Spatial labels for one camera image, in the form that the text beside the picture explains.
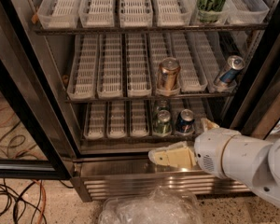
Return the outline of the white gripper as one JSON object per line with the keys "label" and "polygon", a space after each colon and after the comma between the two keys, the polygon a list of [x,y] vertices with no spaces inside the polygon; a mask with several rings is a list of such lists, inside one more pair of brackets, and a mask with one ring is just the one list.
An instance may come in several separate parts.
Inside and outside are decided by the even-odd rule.
{"label": "white gripper", "polygon": [[168,147],[159,147],[148,152],[151,162],[161,166],[192,169],[196,160],[206,173],[221,179],[239,179],[241,173],[227,174],[223,168],[223,156],[226,146],[236,135],[235,130],[218,128],[219,125],[207,118],[201,118],[204,133],[194,142],[194,149],[186,141],[174,143]]}

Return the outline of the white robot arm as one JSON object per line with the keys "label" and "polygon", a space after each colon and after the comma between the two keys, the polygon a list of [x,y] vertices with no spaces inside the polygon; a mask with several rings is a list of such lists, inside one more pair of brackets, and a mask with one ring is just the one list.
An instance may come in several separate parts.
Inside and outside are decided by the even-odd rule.
{"label": "white robot arm", "polygon": [[274,142],[244,136],[202,118],[203,133],[194,146],[185,141],[148,152],[150,161],[162,166],[203,171],[246,185],[263,200],[280,208],[280,138]]}

